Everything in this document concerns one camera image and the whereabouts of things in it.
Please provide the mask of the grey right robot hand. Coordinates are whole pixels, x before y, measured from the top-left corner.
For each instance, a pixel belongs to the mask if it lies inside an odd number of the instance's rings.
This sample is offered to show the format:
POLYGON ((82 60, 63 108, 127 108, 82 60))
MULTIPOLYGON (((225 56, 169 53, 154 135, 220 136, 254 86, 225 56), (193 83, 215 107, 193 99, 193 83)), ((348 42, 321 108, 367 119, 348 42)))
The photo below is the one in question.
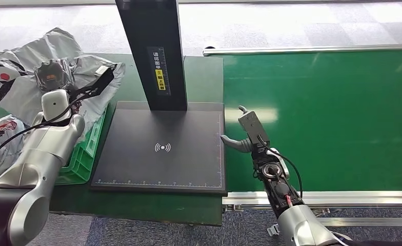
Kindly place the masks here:
POLYGON ((238 118, 238 122, 243 130, 247 133, 247 138, 242 140, 230 139, 227 135, 221 135, 220 138, 222 142, 242 153, 250 153, 252 151, 252 140, 250 138, 250 128, 252 127, 255 112, 249 111, 244 106, 238 106, 238 109, 242 111, 242 115, 238 118))

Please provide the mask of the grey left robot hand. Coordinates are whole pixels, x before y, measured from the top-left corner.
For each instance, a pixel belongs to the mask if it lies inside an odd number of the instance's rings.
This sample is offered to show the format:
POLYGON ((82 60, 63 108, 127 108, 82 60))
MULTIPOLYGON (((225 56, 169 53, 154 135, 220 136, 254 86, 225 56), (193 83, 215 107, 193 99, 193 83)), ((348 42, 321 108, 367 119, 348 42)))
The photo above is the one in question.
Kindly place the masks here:
POLYGON ((58 89, 73 91, 76 89, 74 75, 69 60, 50 59, 33 68, 37 86, 42 94, 58 89))

